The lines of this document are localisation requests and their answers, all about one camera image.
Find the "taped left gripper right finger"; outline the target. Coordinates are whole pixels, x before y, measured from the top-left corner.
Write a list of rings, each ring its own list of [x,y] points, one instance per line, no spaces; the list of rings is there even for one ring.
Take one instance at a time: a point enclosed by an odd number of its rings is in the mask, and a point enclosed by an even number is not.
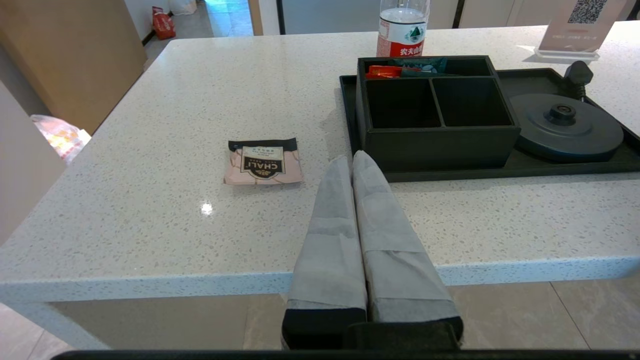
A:
[[[370,318],[378,323],[463,320],[386,176],[368,153],[353,157],[352,183]]]

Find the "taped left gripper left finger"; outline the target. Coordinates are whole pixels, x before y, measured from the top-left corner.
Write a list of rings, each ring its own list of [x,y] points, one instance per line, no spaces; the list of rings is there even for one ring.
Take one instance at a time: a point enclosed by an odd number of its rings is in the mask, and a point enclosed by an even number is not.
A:
[[[347,157],[330,161],[318,185],[281,324],[285,349],[342,349],[368,319],[368,293]]]

